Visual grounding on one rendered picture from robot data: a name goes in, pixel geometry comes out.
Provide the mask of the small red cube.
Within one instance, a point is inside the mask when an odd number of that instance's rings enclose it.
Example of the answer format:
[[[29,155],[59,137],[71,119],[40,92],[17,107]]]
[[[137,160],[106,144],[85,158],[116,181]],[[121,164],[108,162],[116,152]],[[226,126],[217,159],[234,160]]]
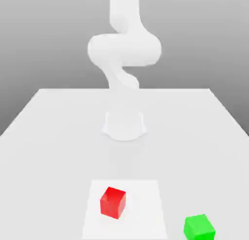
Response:
[[[100,199],[100,212],[103,215],[119,219],[126,205],[126,192],[108,187]]]

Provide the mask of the small green cube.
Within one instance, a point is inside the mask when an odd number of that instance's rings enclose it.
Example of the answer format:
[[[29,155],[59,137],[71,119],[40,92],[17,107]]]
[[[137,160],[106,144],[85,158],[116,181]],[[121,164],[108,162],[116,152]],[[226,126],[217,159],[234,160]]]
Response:
[[[187,240],[214,240],[216,233],[205,214],[186,217],[183,232]]]

